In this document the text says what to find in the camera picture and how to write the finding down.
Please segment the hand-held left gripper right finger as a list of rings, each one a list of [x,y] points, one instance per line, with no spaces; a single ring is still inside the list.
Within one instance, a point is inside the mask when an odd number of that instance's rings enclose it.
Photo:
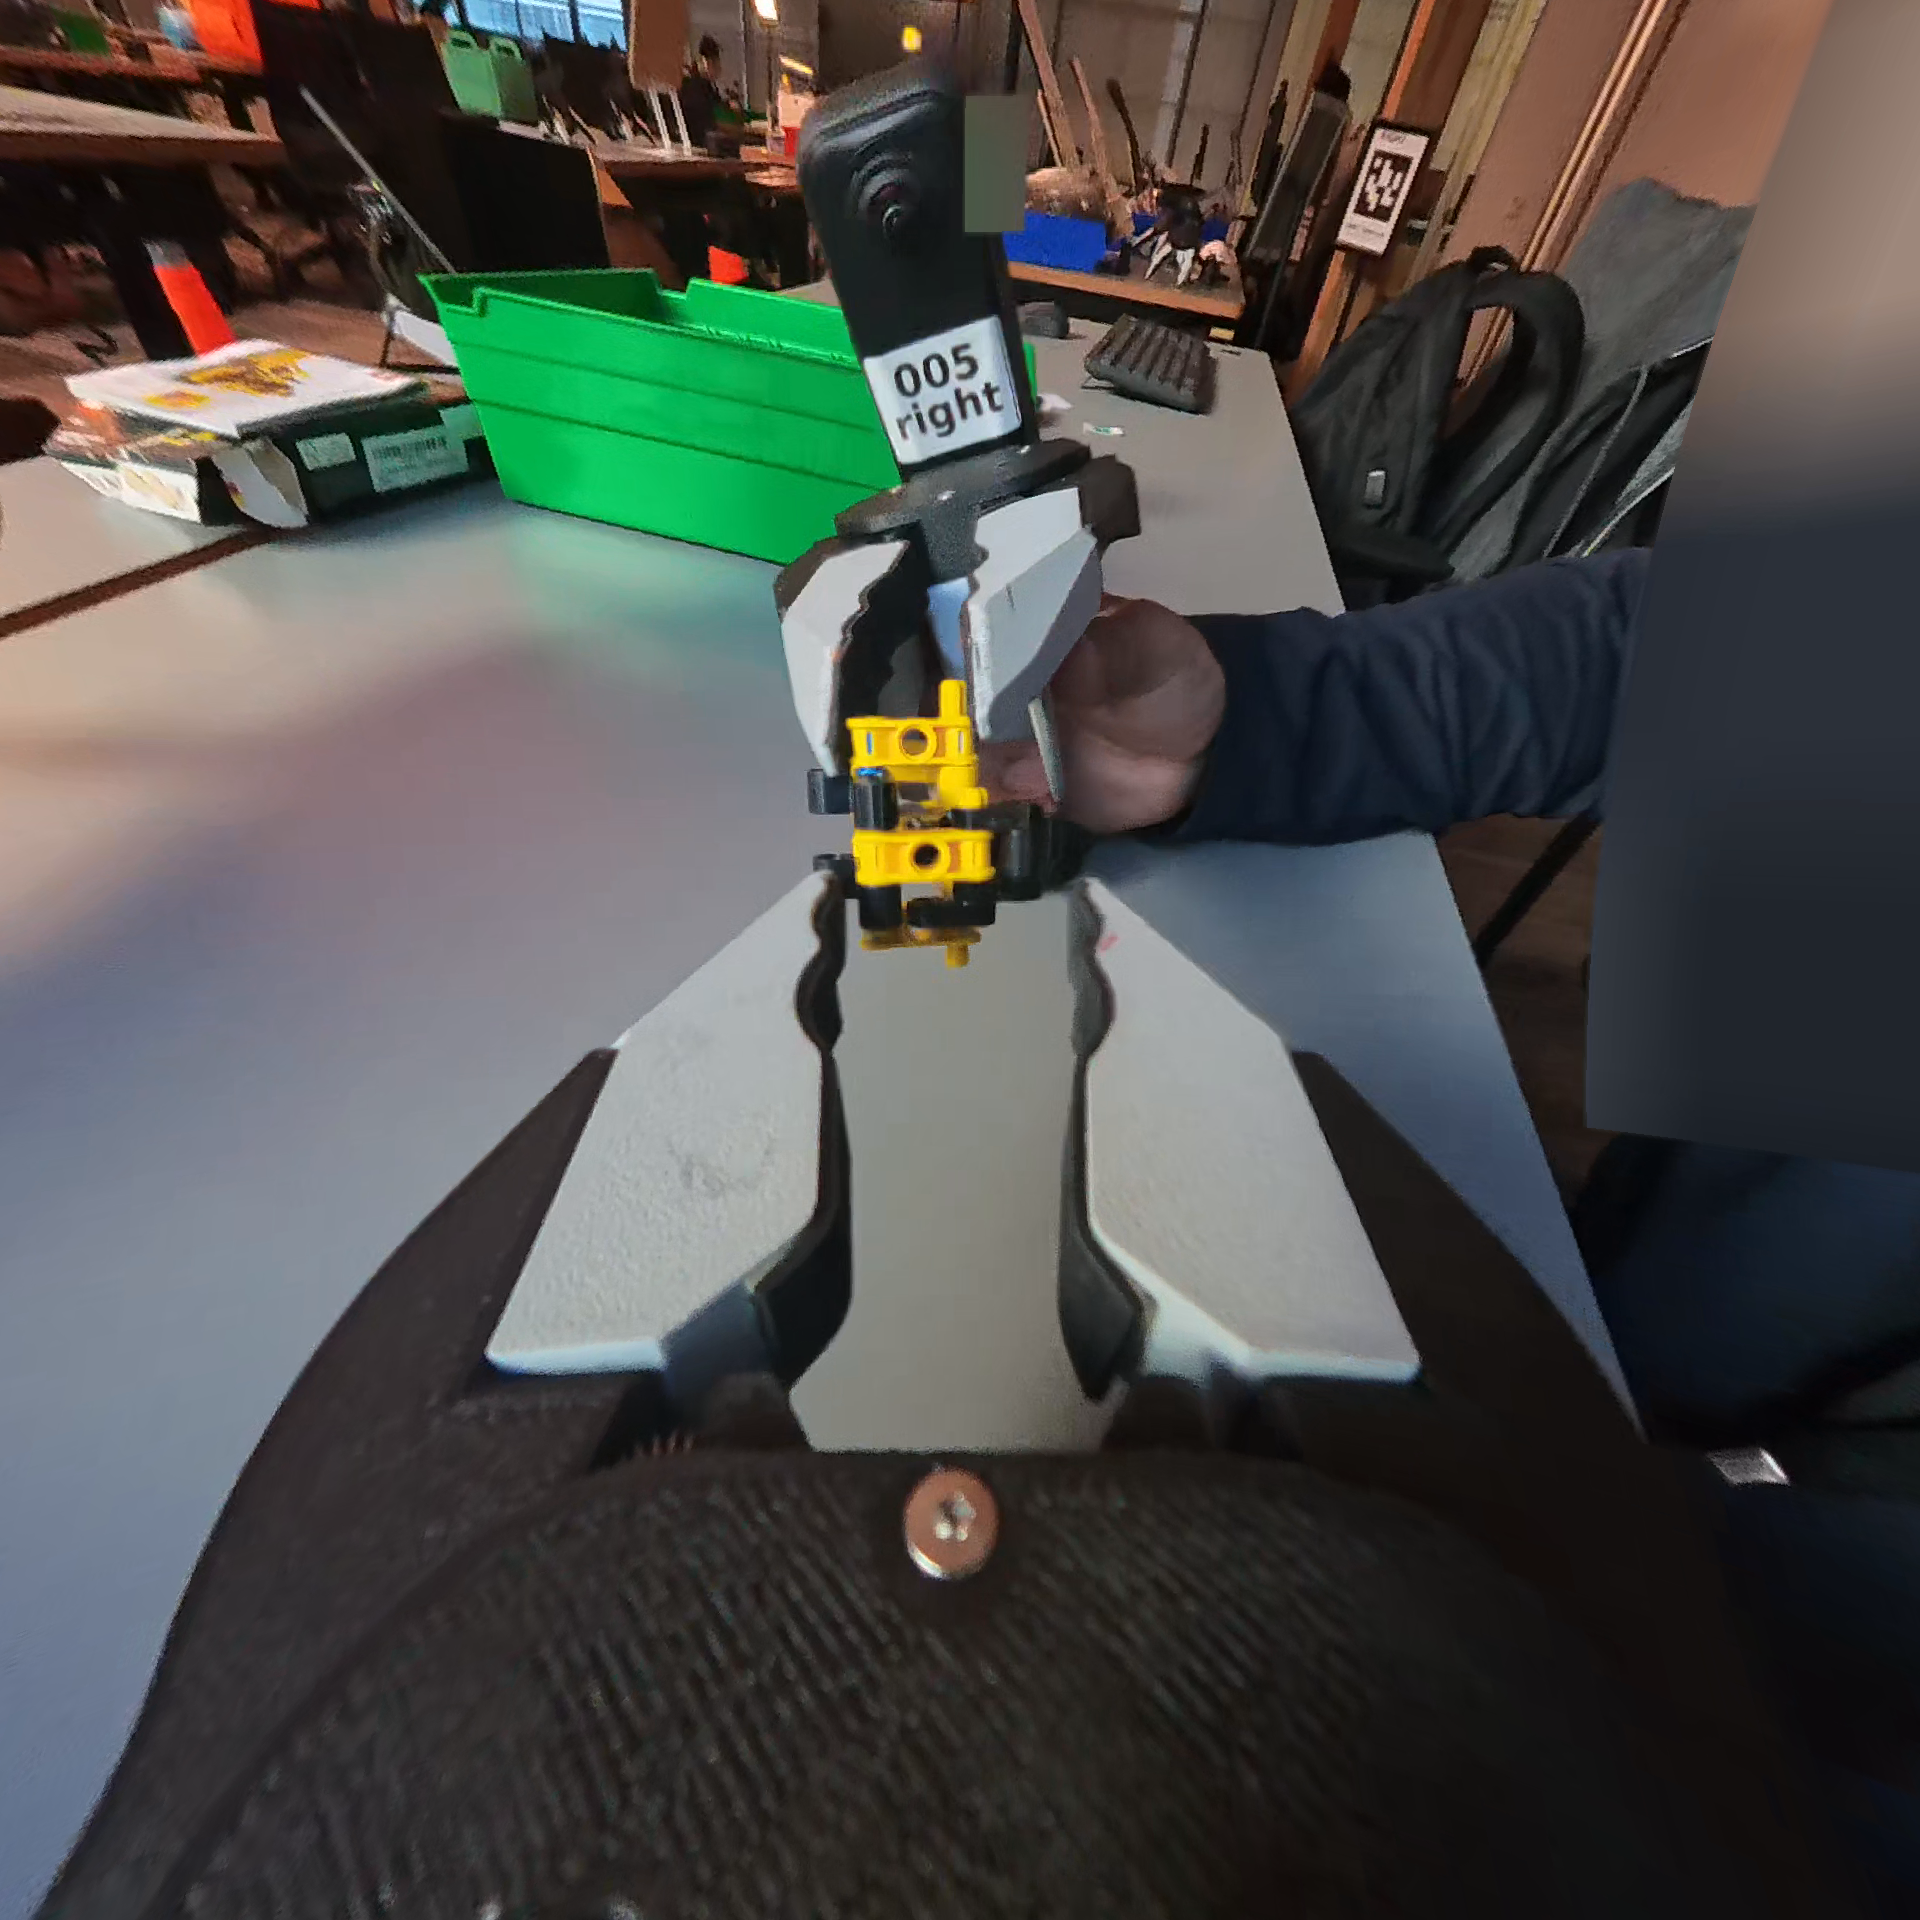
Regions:
[[[1059,1307],[1091,1401],[1407,1386],[1420,1354],[1282,1035],[1099,881],[1067,907]]]

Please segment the black keyboard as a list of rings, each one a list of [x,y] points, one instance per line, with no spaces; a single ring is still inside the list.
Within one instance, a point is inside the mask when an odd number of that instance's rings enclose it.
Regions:
[[[1198,334],[1126,313],[1088,350],[1083,380],[1126,399],[1205,417],[1215,396],[1215,356]]]

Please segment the person's right forearm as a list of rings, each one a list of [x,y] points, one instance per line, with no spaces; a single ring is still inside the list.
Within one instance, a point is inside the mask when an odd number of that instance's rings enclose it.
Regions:
[[[1598,813],[1651,564],[1626,547],[1346,614],[1205,614],[1226,711],[1168,834],[1324,849]]]

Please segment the blue bin with clutter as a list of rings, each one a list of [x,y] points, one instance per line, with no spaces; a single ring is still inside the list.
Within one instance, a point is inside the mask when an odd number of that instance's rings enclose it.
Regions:
[[[1122,260],[1155,227],[1151,213],[1122,207],[1122,219],[1091,219],[1082,215],[1028,207],[1023,225],[1000,238],[1010,265],[1048,273],[1126,274]]]

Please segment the person's lap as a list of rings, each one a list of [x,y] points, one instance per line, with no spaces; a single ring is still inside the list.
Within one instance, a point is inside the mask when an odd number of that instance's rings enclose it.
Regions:
[[[1869,1910],[1916,1916],[1916,1172],[1621,1135],[1573,1221]]]

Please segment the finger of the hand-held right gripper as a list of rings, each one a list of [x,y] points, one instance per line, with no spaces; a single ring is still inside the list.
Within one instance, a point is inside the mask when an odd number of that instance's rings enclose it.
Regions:
[[[907,542],[818,542],[778,574],[775,605],[806,747],[824,778],[846,778],[847,725],[880,711],[907,645]]]
[[[1096,613],[1099,545],[1078,486],[1062,485],[983,511],[973,547],[960,663],[979,740],[1013,742]]]

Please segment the wooden work table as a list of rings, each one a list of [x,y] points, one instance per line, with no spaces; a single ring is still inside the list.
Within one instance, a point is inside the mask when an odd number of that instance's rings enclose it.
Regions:
[[[1239,338],[1242,287],[1235,278],[1194,287],[1136,276],[1052,269],[1021,260],[1010,260],[1008,274],[1016,305],[1060,309],[1059,326],[1039,325],[1048,338],[1091,341],[1099,329],[1126,315],[1199,334],[1218,345],[1232,345]]]

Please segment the orange safety cone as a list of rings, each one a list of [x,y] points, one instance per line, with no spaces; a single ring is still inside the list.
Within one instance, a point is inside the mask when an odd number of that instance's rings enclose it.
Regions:
[[[211,292],[198,265],[179,242],[149,241],[147,254],[181,348],[152,355],[200,356],[235,345],[232,325]]]

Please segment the yellow black lego model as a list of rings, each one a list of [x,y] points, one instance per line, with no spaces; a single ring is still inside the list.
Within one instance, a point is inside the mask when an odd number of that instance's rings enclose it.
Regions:
[[[812,813],[846,818],[847,850],[820,868],[855,905],[869,953],[932,951],[965,970],[1008,902],[1062,890],[1088,839],[1032,802],[995,802],[981,778],[970,687],[930,711],[846,719],[842,753],[806,771]]]

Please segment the black white marker sign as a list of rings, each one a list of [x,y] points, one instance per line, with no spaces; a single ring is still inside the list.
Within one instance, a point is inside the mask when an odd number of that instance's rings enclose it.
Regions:
[[[1351,195],[1335,229],[1335,250],[1382,259],[1407,218],[1413,188],[1434,148],[1436,133],[1376,119],[1367,129]]]

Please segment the grey jacket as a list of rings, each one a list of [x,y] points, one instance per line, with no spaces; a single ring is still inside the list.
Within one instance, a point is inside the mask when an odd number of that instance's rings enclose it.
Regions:
[[[1598,206],[1562,269],[1587,326],[1573,396],[1456,545],[1458,580],[1654,542],[1755,213],[1651,179]]]

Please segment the black backpack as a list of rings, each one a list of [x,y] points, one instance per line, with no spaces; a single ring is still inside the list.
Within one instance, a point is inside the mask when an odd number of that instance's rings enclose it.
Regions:
[[[1500,247],[1416,281],[1332,350],[1290,425],[1346,610],[1452,578],[1576,388],[1576,291]]]

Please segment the person's right hand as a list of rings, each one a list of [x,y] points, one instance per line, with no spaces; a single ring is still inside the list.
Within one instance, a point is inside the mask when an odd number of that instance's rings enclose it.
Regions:
[[[1194,799],[1227,683],[1205,636],[1168,607],[1107,594],[1052,687],[1059,778],[1039,746],[981,750],[997,802],[1032,802],[1111,836],[1157,829]]]

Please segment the green storage bin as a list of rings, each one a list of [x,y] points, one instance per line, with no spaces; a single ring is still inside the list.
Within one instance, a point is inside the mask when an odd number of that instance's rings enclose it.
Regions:
[[[830,305],[616,269],[422,287],[523,505],[787,564],[899,483]]]

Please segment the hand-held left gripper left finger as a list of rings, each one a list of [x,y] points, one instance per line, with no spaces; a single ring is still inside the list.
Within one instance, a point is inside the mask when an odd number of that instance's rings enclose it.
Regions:
[[[844,962],[818,870],[613,1045],[488,1335],[501,1373],[806,1372],[847,1307]]]

